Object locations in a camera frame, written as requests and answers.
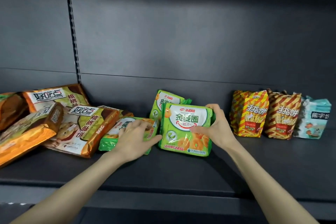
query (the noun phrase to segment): left hand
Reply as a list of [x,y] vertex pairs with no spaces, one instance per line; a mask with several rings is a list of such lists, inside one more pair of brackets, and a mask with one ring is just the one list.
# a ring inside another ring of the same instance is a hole
[[150,123],[143,120],[129,123],[127,128],[119,130],[119,139],[115,148],[104,155],[117,154],[123,162],[129,162],[141,157],[162,138],[161,135],[157,135],[149,141],[144,142],[145,129],[151,127]]

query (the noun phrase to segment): teal snack bag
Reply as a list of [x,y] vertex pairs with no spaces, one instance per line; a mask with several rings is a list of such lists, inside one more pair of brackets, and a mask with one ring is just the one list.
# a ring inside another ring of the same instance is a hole
[[[129,123],[134,122],[136,120],[144,120],[152,124],[151,128],[146,128],[145,130],[145,134],[143,137],[144,141],[148,141],[156,135],[159,121],[148,118],[125,117],[118,120],[115,126],[109,132],[107,132],[106,135],[103,136],[103,138],[100,140],[99,143],[99,150],[100,151],[112,150],[118,142],[119,129],[126,128]],[[148,149],[148,151],[146,151],[145,155],[148,155],[150,151],[151,148]]]
[[190,128],[210,127],[212,116],[212,109],[204,106],[164,104],[159,147],[195,156],[208,156],[211,140],[205,135],[190,132]]
[[301,109],[293,136],[320,139],[330,115],[331,103],[328,99],[314,100],[309,96],[301,99]]
[[190,105],[191,99],[184,99],[183,97],[172,94],[168,91],[158,90],[149,118],[154,120],[161,120],[162,105],[164,103]]

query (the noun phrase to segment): snack bag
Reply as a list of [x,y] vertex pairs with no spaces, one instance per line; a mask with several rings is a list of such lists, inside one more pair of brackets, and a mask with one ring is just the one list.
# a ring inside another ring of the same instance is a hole
[[211,151],[211,140],[202,134],[190,132],[191,127],[210,127],[213,111],[204,106],[165,103],[162,110],[159,147],[206,157]]
[[162,105],[164,103],[190,105],[191,99],[184,99],[168,91],[158,90],[149,118],[161,120]]
[[[126,128],[129,123],[134,122],[136,120],[144,120],[152,124],[151,128],[146,128],[145,130],[145,134],[143,136],[144,141],[148,141],[156,135],[159,124],[158,120],[152,120],[148,118],[138,118],[138,117],[125,117],[117,121],[116,125],[110,131],[108,131],[106,135],[103,136],[103,138],[100,140],[99,150],[100,151],[112,150],[118,142],[119,129]],[[148,149],[148,151],[146,151],[145,155],[148,155],[150,151],[151,148]]]
[[119,111],[78,105],[63,117],[57,135],[43,145],[49,149],[90,158],[99,141],[119,118]]
[[63,106],[53,103],[31,113],[0,136],[0,167],[19,158],[57,134],[63,117]]
[[26,91],[23,92],[23,96],[27,100],[30,112],[36,112],[54,102],[61,103],[66,111],[77,105],[89,105],[80,84]]
[[230,124],[237,136],[260,137],[269,106],[267,91],[233,93]]
[[301,106],[301,93],[293,95],[272,92],[267,89],[269,110],[265,121],[265,133],[269,138],[290,139]]
[[18,94],[0,94],[0,131],[12,125],[26,109],[27,103]]
[[99,107],[100,108],[112,109],[112,110],[118,110],[119,111],[119,119],[121,119],[123,117],[134,117],[134,114],[127,111],[127,110],[120,110],[120,109],[109,107],[109,106],[106,106],[106,105],[101,105]]
[[328,99],[313,100],[311,97],[301,98],[302,104],[293,136],[320,139],[331,110]]

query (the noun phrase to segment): hand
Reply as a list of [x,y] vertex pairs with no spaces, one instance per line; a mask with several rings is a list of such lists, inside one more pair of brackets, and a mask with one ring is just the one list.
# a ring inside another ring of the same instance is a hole
[[227,146],[237,142],[237,139],[233,135],[224,112],[219,105],[208,104],[206,107],[213,109],[216,114],[216,121],[209,128],[201,126],[192,127],[190,128],[190,131],[208,136],[217,146],[225,150]]
[[119,130],[119,139],[113,150],[105,154],[118,154],[123,162],[128,162],[141,157],[150,147],[161,140],[162,136],[157,135],[144,142],[146,128],[152,125],[143,120],[136,120],[127,125],[127,128]]

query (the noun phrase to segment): right hand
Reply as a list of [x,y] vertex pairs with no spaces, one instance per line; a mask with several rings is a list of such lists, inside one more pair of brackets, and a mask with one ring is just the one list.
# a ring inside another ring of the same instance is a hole
[[217,146],[225,149],[230,144],[237,142],[233,135],[228,121],[225,118],[223,110],[218,104],[208,104],[205,107],[213,109],[216,114],[216,120],[211,127],[192,127],[190,131],[193,133],[204,134],[208,136]]

